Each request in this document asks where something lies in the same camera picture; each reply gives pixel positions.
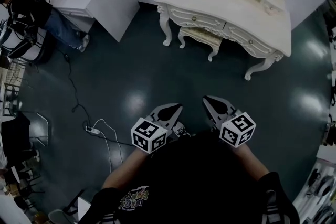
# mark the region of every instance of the black t-shirt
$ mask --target black t-shirt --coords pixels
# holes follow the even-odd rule
[[[45,0],[12,0],[8,6],[13,13],[19,13],[28,17],[32,15],[39,27],[44,27],[53,8]]]
[[[279,210],[290,215],[291,223],[299,223],[277,173],[253,180],[236,156],[218,143],[218,136],[210,136],[164,146],[128,191],[109,188],[97,193],[79,224],[262,223],[269,189],[277,193]]]

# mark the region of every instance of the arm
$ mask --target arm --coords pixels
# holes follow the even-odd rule
[[[102,188],[123,189],[126,187],[136,176],[148,156],[148,153],[138,148],[135,149],[127,160],[109,175]]]
[[[256,181],[269,174],[269,170],[258,160],[246,144],[241,145],[239,148],[233,148],[233,152],[240,160],[246,172]]]
[[[135,177],[149,154],[136,148],[127,160],[105,180],[102,190],[93,198],[90,209],[79,224],[98,223],[104,215],[112,214],[120,204],[120,189]]]

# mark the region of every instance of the vanity drawer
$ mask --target vanity drawer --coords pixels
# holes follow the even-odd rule
[[[184,27],[202,27],[223,30],[225,21],[197,12],[191,12],[174,6],[168,6],[169,18]]]
[[[230,23],[226,23],[223,32],[228,35],[229,40],[241,44],[242,47],[254,57],[266,58],[276,51],[261,42],[258,38]]]

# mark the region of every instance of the door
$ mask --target door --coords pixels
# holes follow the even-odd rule
[[[88,5],[88,11],[118,42],[139,8],[138,0],[92,0]]]

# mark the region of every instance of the power strip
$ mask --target power strip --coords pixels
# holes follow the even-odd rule
[[[86,126],[85,127],[85,130],[89,133],[92,133],[92,134],[100,134],[100,131],[98,129],[95,129],[95,128],[91,128],[89,126]]]

